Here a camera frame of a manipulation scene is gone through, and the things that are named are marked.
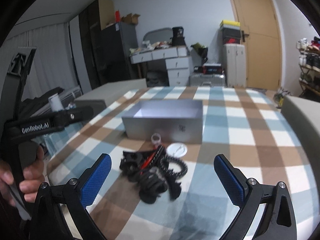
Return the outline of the person's left hand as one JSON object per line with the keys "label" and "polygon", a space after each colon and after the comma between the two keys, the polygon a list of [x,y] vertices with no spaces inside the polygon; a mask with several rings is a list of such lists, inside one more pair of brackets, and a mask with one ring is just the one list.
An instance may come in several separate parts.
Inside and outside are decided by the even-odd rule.
{"label": "person's left hand", "polygon": [[[37,195],[37,191],[41,183],[45,181],[44,172],[44,151],[41,146],[37,149],[36,160],[23,170],[24,180],[20,182],[19,188],[24,194],[26,202],[34,203]],[[9,190],[9,186],[14,183],[14,177],[12,175],[10,166],[1,160],[1,195],[10,206],[15,207],[14,199],[12,198]]]}

